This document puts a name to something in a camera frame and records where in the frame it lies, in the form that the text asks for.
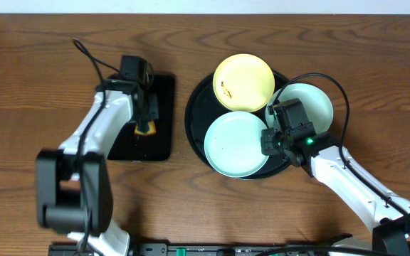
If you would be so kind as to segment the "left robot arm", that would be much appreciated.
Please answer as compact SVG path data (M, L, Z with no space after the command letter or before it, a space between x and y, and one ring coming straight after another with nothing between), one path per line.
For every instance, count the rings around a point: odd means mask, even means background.
M130 236L112 219L107 157L121 130L152 134L159 116L153 81L106 79L78 128L36 157L36 215L42 228L77 242L72 255L127 255Z

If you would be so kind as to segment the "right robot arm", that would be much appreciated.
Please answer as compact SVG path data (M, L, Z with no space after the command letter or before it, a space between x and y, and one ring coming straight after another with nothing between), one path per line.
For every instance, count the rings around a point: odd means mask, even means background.
M311 123L264 129L261 146L264 154L285 154L334 191L371 232L373 252L410 255L410 201L373 177L330 133L316 134Z

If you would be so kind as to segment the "green yellow sponge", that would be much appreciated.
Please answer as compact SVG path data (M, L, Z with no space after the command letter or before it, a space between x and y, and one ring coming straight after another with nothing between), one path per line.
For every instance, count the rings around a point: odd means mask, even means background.
M156 132L154 120L139 122L135 127L135 134L139 136L152 136Z

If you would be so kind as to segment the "mint plate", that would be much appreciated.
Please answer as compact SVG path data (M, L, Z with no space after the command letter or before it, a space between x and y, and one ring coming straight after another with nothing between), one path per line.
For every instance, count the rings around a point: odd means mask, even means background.
M248 112L221 115L206 132L206 159L224 176L243 178L255 174L268 160L261 148L261 133L266 128L264 121Z
M329 97L321 89L306 83L291 84L282 91L278 101L284 102L294 98L302 102L316 134L326 132L330 128L333 120L333 106Z

